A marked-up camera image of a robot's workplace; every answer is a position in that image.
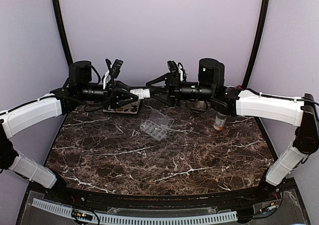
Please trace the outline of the small white pill bottle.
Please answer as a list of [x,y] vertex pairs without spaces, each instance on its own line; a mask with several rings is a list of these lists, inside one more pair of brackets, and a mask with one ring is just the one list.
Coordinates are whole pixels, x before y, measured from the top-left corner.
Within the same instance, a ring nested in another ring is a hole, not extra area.
[[147,99],[151,97],[150,90],[148,88],[138,88],[138,89],[131,89],[130,93],[137,95],[139,100]]

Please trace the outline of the clear plastic pill organizer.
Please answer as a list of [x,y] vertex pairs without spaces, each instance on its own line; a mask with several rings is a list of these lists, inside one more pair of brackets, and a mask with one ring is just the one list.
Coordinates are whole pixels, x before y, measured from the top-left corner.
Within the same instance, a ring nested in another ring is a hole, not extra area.
[[148,119],[146,119],[145,122],[140,125],[140,129],[155,140],[161,141],[166,137],[166,134],[173,123],[173,118],[154,110],[151,112]]

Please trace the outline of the orange pill bottle grey cap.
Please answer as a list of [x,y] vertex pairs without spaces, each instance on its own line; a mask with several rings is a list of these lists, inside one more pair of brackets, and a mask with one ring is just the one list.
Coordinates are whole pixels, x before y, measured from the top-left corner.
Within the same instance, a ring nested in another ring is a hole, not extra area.
[[215,121],[213,124],[213,128],[216,131],[222,131],[226,122],[227,116],[220,113],[220,112],[216,112],[216,116],[215,116]]

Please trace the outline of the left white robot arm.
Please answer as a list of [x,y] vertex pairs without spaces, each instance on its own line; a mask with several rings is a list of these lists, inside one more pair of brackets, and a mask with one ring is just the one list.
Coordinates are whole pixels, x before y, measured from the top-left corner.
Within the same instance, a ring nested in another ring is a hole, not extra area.
[[47,119],[74,111],[78,106],[117,109],[138,101],[138,95],[126,84],[117,81],[123,64],[121,60],[106,60],[107,72],[92,82],[96,73],[90,61],[69,65],[69,76],[61,88],[0,113],[0,169],[16,174],[51,189],[51,195],[60,203],[70,199],[70,191],[62,186],[64,180],[43,165],[23,155],[10,141],[19,132]]

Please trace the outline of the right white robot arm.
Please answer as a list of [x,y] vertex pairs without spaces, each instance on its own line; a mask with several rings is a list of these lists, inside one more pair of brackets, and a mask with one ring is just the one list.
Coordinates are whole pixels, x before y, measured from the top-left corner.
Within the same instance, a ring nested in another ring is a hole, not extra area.
[[181,63],[168,61],[167,66],[168,73],[146,83],[150,91],[167,95],[162,100],[166,105],[178,106],[182,100],[205,101],[223,115],[266,118],[297,128],[294,141],[267,170],[263,184],[255,190],[257,201],[265,202],[273,195],[274,186],[319,149],[319,116],[312,95],[283,97],[224,86],[225,66],[212,58],[199,61],[197,82],[186,81]]

